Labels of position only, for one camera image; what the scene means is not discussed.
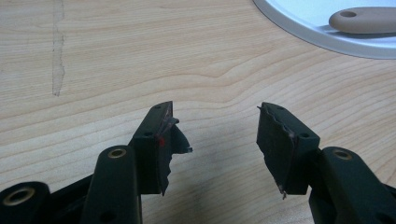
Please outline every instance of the tan handle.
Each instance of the tan handle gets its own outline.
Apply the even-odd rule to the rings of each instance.
[[[329,19],[332,28],[350,34],[396,33],[396,7],[353,7]]]

